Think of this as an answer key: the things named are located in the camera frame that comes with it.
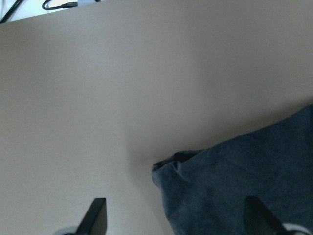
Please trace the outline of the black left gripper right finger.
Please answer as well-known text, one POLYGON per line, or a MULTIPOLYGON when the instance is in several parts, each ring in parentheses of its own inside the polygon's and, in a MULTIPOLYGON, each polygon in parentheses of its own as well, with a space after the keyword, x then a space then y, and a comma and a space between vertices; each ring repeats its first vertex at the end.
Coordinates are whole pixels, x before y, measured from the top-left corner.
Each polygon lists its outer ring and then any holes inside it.
POLYGON ((256 196, 245 198, 244 228, 248 235, 288 234, 280 220, 256 196))

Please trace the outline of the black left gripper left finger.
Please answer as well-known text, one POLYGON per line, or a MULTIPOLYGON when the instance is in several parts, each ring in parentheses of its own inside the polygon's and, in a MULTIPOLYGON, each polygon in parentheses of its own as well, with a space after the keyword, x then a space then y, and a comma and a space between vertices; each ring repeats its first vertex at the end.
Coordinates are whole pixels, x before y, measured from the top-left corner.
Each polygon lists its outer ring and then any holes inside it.
POLYGON ((79 224, 77 235, 105 235, 107 232, 107 204, 105 198, 95 198, 79 224))

